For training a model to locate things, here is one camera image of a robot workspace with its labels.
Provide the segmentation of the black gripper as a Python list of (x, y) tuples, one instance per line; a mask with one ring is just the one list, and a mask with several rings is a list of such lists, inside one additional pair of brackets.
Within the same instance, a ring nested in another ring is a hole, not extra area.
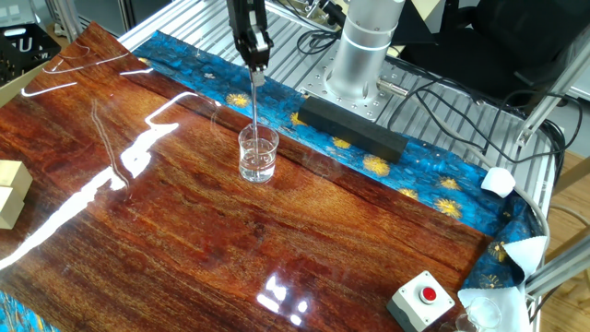
[[(227, 0), (230, 26), (237, 51), (248, 66), (250, 80), (254, 88), (265, 83), (264, 71), (269, 62), (271, 46), (261, 30), (267, 29), (266, 2), (264, 0)], [(251, 48), (246, 35), (239, 30), (251, 26), (254, 34), (254, 46)]]

